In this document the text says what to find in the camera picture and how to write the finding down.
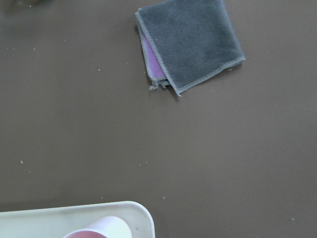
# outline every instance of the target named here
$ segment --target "cup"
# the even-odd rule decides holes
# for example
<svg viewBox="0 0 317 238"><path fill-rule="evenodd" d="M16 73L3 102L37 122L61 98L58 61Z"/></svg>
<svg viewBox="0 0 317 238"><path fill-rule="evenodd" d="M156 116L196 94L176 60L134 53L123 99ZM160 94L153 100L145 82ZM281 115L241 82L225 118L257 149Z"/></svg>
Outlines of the cup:
<svg viewBox="0 0 317 238"><path fill-rule="evenodd" d="M128 225L118 217L103 217L64 238L132 238Z"/></svg>

